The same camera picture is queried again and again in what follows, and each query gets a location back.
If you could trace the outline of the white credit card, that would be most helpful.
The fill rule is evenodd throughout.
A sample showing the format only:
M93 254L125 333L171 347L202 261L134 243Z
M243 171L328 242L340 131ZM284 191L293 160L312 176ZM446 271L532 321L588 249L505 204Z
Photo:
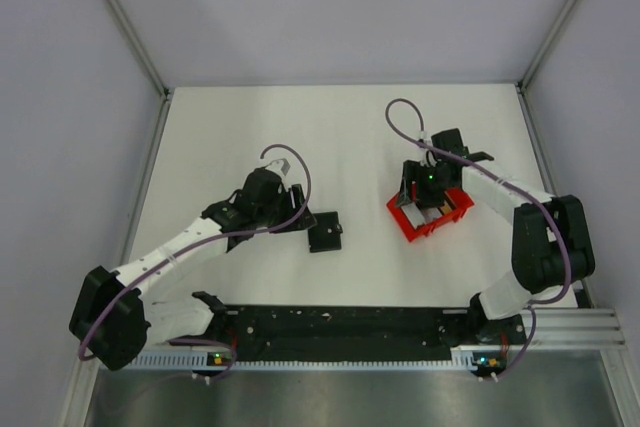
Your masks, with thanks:
M418 229L436 219L434 209L420 209L416 204L404 205L400 208L413 229Z

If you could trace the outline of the black leather card holder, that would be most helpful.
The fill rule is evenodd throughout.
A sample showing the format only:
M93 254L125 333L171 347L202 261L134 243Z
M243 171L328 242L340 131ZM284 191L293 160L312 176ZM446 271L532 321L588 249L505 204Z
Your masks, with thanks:
M324 253L342 249L343 228L337 211L315 214L316 225L308 231L310 253Z

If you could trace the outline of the red plastic card tray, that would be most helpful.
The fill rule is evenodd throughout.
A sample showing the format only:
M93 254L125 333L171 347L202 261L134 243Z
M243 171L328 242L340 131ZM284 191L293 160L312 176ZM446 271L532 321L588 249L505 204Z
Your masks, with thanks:
M458 222L474 206L472 198L457 187L445 191L444 204L440 207L427 208L417 202L399 207L397 198L398 195L394 195L386 208L408 242L428 237L441 227Z

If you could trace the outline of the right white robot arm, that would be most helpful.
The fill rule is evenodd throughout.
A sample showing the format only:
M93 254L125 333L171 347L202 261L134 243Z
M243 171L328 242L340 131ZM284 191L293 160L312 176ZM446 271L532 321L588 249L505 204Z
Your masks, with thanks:
M456 189L512 228L508 270L469 301L466 327L474 340L492 341L502 332L503 319L562 299L574 282L594 273L585 211L576 196L554 196L507 175L488 153L469 151L458 129L416 142L422 157L404 161L394 213L412 221L419 208L443 207Z

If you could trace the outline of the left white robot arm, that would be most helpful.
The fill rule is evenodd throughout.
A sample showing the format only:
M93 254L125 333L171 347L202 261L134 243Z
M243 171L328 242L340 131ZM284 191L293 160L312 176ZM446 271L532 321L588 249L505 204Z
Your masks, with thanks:
M69 322L82 361L98 359L111 371L130 364L151 345L197 336L216 343L227 321L223 305L206 292L169 301L167 293L189 273L230 253L260 233L308 230L317 221L300 185L287 185L277 168L261 167L242 188L214 202L178 235L113 270L86 274Z

